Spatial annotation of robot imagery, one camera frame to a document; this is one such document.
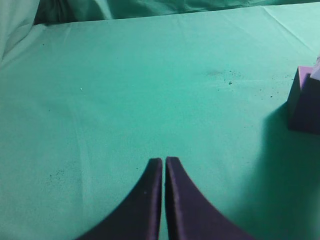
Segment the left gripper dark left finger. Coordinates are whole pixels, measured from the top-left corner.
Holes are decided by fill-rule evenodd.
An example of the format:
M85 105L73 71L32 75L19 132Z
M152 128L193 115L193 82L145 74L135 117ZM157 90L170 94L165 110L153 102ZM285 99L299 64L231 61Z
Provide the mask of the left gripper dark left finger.
M79 240L157 240L162 212L163 162L151 158L125 199Z

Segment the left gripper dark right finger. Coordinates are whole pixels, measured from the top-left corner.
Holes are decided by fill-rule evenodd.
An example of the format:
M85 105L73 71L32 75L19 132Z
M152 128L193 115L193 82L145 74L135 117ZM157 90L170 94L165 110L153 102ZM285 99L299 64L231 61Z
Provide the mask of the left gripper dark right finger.
M178 157L165 160L165 214L170 240L253 240L199 191Z

